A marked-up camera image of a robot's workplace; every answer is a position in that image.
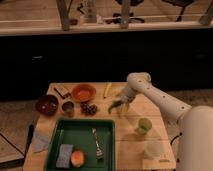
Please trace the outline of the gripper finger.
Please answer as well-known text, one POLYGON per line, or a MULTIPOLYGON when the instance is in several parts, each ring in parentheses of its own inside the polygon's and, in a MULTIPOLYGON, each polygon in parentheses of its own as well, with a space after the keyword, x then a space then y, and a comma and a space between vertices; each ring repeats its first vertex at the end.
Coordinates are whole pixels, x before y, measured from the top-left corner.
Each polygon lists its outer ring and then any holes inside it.
POLYGON ((125 104, 122 103, 121 106, 120 106, 120 112, 123 112, 123 111, 124 111, 124 106, 125 106, 125 104))
POLYGON ((130 104, 129 104, 129 103, 127 103, 127 104, 126 104, 126 112, 128 112, 128 111, 129 111, 129 109, 130 109, 130 104))

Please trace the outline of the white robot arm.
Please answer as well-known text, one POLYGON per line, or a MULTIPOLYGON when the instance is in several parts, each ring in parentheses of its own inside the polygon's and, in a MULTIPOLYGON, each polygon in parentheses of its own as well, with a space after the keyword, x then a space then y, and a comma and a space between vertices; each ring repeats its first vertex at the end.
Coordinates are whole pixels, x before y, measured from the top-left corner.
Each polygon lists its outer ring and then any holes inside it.
POLYGON ((213 107, 191 106, 154 87, 146 72, 130 73, 121 101, 131 103, 145 95, 160 111, 179 125, 176 171, 213 171, 213 107))

